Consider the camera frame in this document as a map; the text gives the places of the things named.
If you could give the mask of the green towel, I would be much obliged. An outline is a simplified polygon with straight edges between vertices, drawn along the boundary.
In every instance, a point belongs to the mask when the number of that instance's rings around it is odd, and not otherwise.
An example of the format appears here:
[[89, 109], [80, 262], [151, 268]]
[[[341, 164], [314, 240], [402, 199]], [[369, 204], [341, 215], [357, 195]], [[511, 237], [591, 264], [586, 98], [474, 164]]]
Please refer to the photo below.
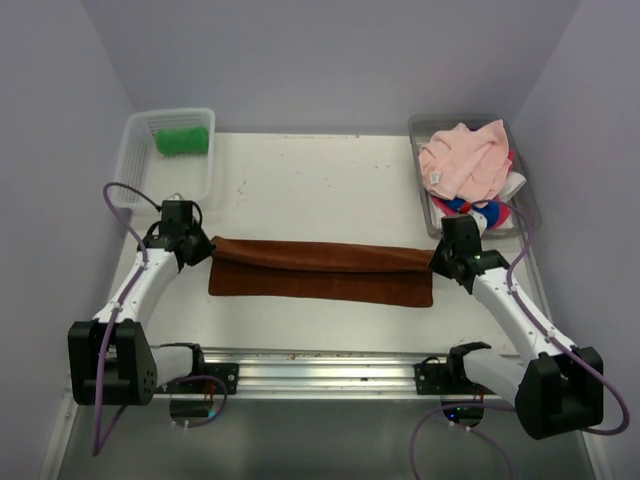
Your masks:
[[205, 127], [161, 129], [155, 134], [155, 144], [163, 156], [206, 155], [209, 132]]

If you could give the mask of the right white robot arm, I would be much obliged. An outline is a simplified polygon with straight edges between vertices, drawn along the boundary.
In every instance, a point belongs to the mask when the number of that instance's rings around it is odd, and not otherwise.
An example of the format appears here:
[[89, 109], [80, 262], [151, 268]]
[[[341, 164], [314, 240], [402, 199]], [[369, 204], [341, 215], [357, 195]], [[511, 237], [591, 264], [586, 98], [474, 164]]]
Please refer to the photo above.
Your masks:
[[450, 349], [445, 379], [468, 392], [480, 385], [508, 402], [526, 433], [536, 439], [583, 430], [604, 416], [603, 360], [579, 348], [544, 316], [513, 278], [496, 250], [482, 248], [476, 219], [454, 215], [430, 263], [433, 273], [455, 280], [494, 317], [519, 354], [508, 360], [483, 342]]

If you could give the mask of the brown towel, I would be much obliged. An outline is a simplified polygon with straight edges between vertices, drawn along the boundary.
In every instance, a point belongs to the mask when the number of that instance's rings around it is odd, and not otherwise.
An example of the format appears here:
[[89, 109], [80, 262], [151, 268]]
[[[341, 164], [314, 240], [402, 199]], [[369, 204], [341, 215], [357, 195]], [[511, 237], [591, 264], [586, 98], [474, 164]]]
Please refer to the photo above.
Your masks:
[[212, 296], [274, 296], [433, 306], [433, 252], [404, 247], [212, 239]]

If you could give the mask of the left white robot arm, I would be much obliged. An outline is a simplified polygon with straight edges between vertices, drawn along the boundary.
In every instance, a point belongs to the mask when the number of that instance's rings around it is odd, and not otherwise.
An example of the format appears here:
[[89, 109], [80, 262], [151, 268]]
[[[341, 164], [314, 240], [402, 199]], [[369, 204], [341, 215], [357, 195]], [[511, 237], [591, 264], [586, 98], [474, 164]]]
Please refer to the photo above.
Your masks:
[[179, 273], [213, 252], [200, 207], [177, 197], [163, 201], [160, 220], [147, 230], [123, 284], [91, 320], [75, 322], [68, 331], [77, 404], [146, 405], [157, 388], [173, 381], [189, 393], [205, 386], [201, 347], [184, 342], [152, 347], [145, 325]]

